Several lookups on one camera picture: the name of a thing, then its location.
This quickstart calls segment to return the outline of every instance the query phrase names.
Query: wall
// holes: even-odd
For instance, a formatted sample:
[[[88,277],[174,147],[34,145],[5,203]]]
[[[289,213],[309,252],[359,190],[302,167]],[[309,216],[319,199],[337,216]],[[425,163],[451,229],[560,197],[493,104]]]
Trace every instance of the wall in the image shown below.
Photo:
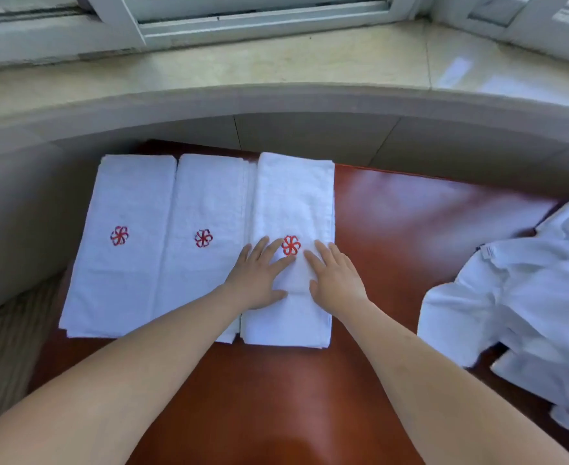
[[[75,256],[101,156],[130,152],[150,138],[569,195],[569,145],[436,119],[246,114],[30,144],[0,153],[0,304],[62,270]],[[13,140],[29,144],[23,136]]]

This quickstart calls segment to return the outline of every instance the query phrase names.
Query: red embroidered flower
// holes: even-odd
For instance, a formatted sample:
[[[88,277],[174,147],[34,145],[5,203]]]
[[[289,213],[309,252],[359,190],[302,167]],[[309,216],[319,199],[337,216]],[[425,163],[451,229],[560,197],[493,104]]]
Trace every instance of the red embroidered flower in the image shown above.
[[[110,235],[110,239],[114,246],[124,245],[128,238],[129,233],[127,233],[127,227],[115,227],[115,231]]]
[[[211,232],[207,230],[199,230],[196,232],[196,236],[194,237],[194,241],[196,242],[196,246],[199,248],[205,248],[205,246],[209,246],[209,242],[213,240],[213,236],[211,236]]]
[[[302,244],[299,242],[295,235],[287,235],[284,238],[284,243],[282,243],[282,250],[284,251],[284,255],[288,256],[290,254],[296,255],[297,251],[302,247]]]

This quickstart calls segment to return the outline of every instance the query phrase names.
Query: left hand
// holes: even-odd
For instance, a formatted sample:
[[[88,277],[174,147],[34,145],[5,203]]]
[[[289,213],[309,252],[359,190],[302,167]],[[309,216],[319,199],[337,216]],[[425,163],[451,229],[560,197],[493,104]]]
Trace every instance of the left hand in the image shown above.
[[[284,239],[279,238],[267,246],[268,242],[269,237],[261,238],[251,252],[252,245],[244,246],[235,267],[222,285],[235,302],[239,302],[242,311],[266,307],[288,294],[284,290],[273,290],[272,286],[276,276],[295,261],[295,256],[281,258],[270,265]]]

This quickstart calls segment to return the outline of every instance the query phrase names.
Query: stack of towels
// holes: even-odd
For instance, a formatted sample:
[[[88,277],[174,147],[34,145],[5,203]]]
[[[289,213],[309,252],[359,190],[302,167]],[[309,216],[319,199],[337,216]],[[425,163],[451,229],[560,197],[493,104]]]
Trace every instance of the stack of towels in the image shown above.
[[[297,254],[274,288],[289,295],[246,312],[219,342],[325,348],[331,316],[310,296],[302,256],[333,241],[334,163],[272,153],[258,163],[186,154],[102,159],[59,326],[119,337],[222,284],[242,247],[286,237]]]
[[[498,376],[553,403],[569,429],[569,203],[536,236],[482,246],[422,302],[418,335],[462,367],[496,343]]]

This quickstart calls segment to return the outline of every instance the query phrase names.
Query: wooden table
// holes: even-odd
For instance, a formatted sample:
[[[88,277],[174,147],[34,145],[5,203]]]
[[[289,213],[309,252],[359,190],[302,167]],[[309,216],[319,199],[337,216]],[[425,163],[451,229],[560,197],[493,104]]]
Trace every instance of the wooden table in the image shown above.
[[[148,142],[142,153],[234,150]],[[475,248],[526,234],[558,201],[447,180],[336,166],[336,243],[382,310],[415,331],[431,287]],[[59,294],[66,296],[68,278]],[[109,341],[46,343],[31,390]],[[473,372],[569,449],[549,404],[488,369]],[[144,435],[131,464],[422,464],[357,344],[334,320],[325,350],[214,344]]]

